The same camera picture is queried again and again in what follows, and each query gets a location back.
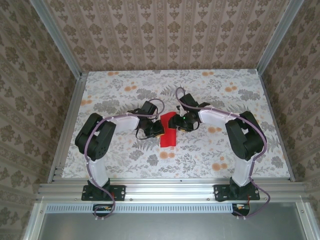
wire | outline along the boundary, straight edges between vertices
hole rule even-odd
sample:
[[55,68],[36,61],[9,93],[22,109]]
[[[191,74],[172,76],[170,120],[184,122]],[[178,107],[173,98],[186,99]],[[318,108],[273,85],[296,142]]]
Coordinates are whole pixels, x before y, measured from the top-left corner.
[[249,180],[250,182],[252,183],[253,186],[255,186],[257,189],[259,189],[261,192],[263,192],[264,194],[267,195],[268,199],[267,201],[263,204],[263,206],[255,211],[254,213],[252,214],[249,214],[247,216],[243,216],[241,213],[237,212],[237,211],[234,211],[234,213],[238,214],[240,217],[242,218],[250,218],[250,217],[253,217],[255,216],[256,214],[258,214],[259,212],[261,212],[266,206],[267,204],[270,202],[270,194],[263,190],[261,187],[259,187],[252,179],[252,174],[253,174],[253,171],[254,171],[254,166],[255,166],[255,162],[256,160],[261,157],[266,151],[267,151],[267,140],[265,139],[265,136],[264,134],[260,131],[259,128],[257,128],[252,122],[248,121],[247,119],[239,116],[239,115],[236,115],[236,114],[233,114],[232,112],[227,112],[227,111],[223,111],[223,110],[220,110],[220,109],[217,109],[217,108],[211,108],[211,107],[194,107],[194,106],[189,106],[185,103],[183,103],[179,98],[178,98],[178,91],[179,90],[182,90],[183,91],[183,94],[185,95],[186,94],[186,91],[183,87],[178,87],[176,90],[175,90],[175,97],[176,99],[178,100],[178,102],[182,105],[182,106],[185,106],[187,108],[190,108],[190,109],[195,109],[195,110],[199,110],[199,109],[202,109],[202,110],[211,110],[211,111],[214,111],[214,112],[217,112],[217,113],[220,113],[220,114],[224,114],[224,115],[228,115],[228,116],[232,116],[234,118],[237,118],[237,119],[240,119],[241,121],[243,121],[244,123],[250,125],[261,137],[262,141],[263,141],[263,149],[262,151],[257,154],[256,156],[253,157],[253,160],[252,160],[252,164],[251,164],[251,168],[250,168],[250,172],[249,172]]
[[[150,99],[150,101],[159,101],[162,103],[162,109],[160,112],[156,113],[156,114],[152,114],[152,115],[145,115],[145,114],[132,114],[132,113],[126,113],[126,114],[121,114],[121,115],[117,115],[117,116],[109,116],[109,117],[106,117],[104,119],[102,119],[95,127],[94,129],[92,130],[92,132],[90,133],[89,137],[88,137],[88,140],[86,141],[85,143],[85,147],[84,147],[84,158],[86,160],[86,169],[88,171],[88,174],[89,174],[89,177],[91,179],[91,182],[98,188],[100,189],[101,191],[105,192],[109,197],[110,199],[112,200],[112,209],[111,211],[109,212],[109,214],[107,216],[105,216],[103,219],[105,218],[108,218],[109,216],[111,216],[111,214],[114,212],[115,208],[116,208],[116,201],[115,201],[115,198],[110,194],[110,192],[108,192],[106,189],[102,188],[101,186],[99,186],[99,184],[96,182],[96,180],[93,178],[93,175],[90,171],[90,168],[89,168],[89,162],[90,162],[90,159],[88,157],[88,147],[89,147],[89,143],[93,137],[93,135],[95,134],[95,132],[97,131],[97,129],[101,126],[101,124],[103,124],[105,121],[108,121],[110,119],[117,119],[117,118],[122,118],[122,117],[129,117],[129,116],[132,116],[132,117],[158,117],[160,114],[162,114],[165,110],[165,103],[164,101],[162,101],[161,99],[159,98],[153,98],[153,99]],[[95,216],[95,219],[102,219],[102,217],[99,217],[97,216],[97,209],[95,209],[95,211],[93,212],[94,216]]]

table surface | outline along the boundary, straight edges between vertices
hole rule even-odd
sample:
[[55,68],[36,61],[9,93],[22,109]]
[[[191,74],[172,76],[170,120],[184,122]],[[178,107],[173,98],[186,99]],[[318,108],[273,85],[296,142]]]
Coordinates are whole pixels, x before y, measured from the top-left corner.
[[[165,102],[165,113],[176,111],[177,87],[185,88],[198,103],[243,113],[251,111],[268,142],[267,152],[257,160],[253,177],[289,178],[288,166],[255,69],[148,70],[90,72],[78,111],[62,177],[88,178],[84,156],[75,137],[92,113],[124,114],[153,98]],[[235,168],[227,133],[201,124],[193,132],[177,131],[176,147],[160,148],[158,138],[138,140],[136,131],[113,136],[104,157],[111,178],[229,178]]]

damask wallpaper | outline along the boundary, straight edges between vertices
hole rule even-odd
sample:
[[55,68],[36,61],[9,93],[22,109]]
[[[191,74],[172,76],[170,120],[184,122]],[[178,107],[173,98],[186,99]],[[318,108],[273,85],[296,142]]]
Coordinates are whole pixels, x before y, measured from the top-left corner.
[[0,1],[0,240],[20,239],[75,85],[28,0]]
[[255,68],[290,0],[45,0],[83,71]]
[[262,76],[298,181],[320,218],[320,1],[305,0]]

purple cable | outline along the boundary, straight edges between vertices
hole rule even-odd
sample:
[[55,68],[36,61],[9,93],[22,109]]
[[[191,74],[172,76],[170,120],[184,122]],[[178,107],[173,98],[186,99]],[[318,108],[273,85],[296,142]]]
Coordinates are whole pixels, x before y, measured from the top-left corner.
[[132,114],[132,113],[126,113],[126,114],[121,114],[121,115],[117,115],[117,116],[109,116],[109,117],[106,117],[104,119],[102,119],[95,127],[94,129],[92,130],[91,134],[89,135],[88,137],[88,140],[86,141],[85,143],[85,147],[84,147],[84,158],[86,160],[86,169],[88,171],[88,174],[89,174],[89,177],[92,181],[92,183],[98,188],[100,189],[101,191],[105,192],[112,200],[112,209],[111,211],[109,212],[109,214],[106,216],[106,217],[98,217],[97,216],[97,210],[99,208],[101,208],[101,206],[97,206],[95,209],[94,209],[94,212],[93,212],[93,215],[95,216],[95,219],[104,219],[104,218],[108,218],[115,210],[116,208],[116,201],[115,201],[115,198],[110,194],[110,192],[108,192],[107,190],[105,190],[104,188],[102,188],[101,186],[98,185],[98,183],[95,181],[95,179],[93,178],[92,176],[92,173],[90,171],[90,168],[89,168],[89,162],[90,162],[90,159],[88,158],[88,147],[89,147],[89,143],[93,137],[93,135],[95,134],[95,132],[97,131],[97,129],[100,127],[101,124],[103,124],[105,121],[107,120],[110,120],[110,119],[117,119],[117,118],[122,118],[122,117],[127,117],[127,116],[133,116],[133,117],[147,117],[147,118],[150,118],[150,117],[158,117],[160,114],[162,114],[165,110],[165,103],[164,101],[162,101],[161,99],[159,98],[153,98],[153,99],[150,99],[149,102],[151,101],[154,101],[154,100],[157,100],[157,101],[160,101],[162,103],[162,109],[160,112],[158,112],[157,114],[153,114],[153,115],[145,115],[145,114]]
[[267,141],[265,139],[265,136],[264,134],[260,131],[259,128],[257,128],[252,122],[248,121],[247,119],[244,119],[243,117],[239,116],[239,115],[236,115],[236,114],[233,114],[232,112],[227,112],[227,111],[223,111],[223,110],[220,110],[220,109],[216,109],[216,108],[211,108],[211,107],[194,107],[194,106],[189,106],[189,105],[186,105],[184,104],[182,101],[180,101],[180,99],[178,98],[178,91],[179,90],[182,90],[183,91],[183,94],[185,95],[186,94],[186,91],[183,87],[178,87],[176,90],[175,90],[175,97],[176,99],[178,100],[178,102],[182,105],[182,106],[185,106],[189,109],[196,109],[196,110],[199,110],[199,109],[202,109],[202,110],[211,110],[211,111],[214,111],[214,112],[217,112],[217,113],[220,113],[220,114],[224,114],[224,115],[228,115],[228,116],[232,116],[234,118],[237,118],[237,119],[240,119],[241,121],[243,121],[244,123],[250,125],[261,137],[262,141],[263,141],[263,150],[256,156],[253,157],[253,160],[252,160],[252,165],[251,165],[251,168],[250,168],[250,172],[249,172],[249,179],[250,179],[250,182],[252,183],[252,185],[254,185],[257,189],[259,189],[260,191],[262,191],[263,193],[265,193],[268,197],[267,201],[264,203],[264,205],[257,211],[255,211],[254,213],[252,214],[249,214],[247,216],[243,216],[241,213],[237,212],[237,211],[233,211],[234,213],[238,214],[240,217],[243,217],[244,219],[245,218],[250,218],[250,217],[253,217],[255,216],[256,214],[258,214],[261,210],[263,210],[267,204],[270,202],[270,194],[268,192],[266,192],[265,190],[263,190],[261,187],[259,187],[252,179],[252,174],[253,174],[253,171],[254,171],[254,166],[255,166],[255,162],[256,160],[261,157],[266,151],[267,151]]

